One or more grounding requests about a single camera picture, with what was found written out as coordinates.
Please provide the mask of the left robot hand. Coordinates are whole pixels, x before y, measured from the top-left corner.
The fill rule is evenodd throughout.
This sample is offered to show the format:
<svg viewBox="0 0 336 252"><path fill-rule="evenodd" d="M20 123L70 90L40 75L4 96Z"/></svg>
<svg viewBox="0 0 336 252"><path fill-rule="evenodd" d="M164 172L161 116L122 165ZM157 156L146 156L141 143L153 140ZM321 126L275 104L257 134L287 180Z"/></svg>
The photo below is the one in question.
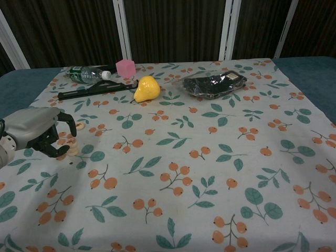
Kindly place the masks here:
<svg viewBox="0 0 336 252"><path fill-rule="evenodd" d="M55 107L20 109L1 119L1 164L6 166L22 149L33 148L51 158L65 154L70 146L52 146L58 140L59 121L68 124L72 136L77 135L73 117Z"/></svg>

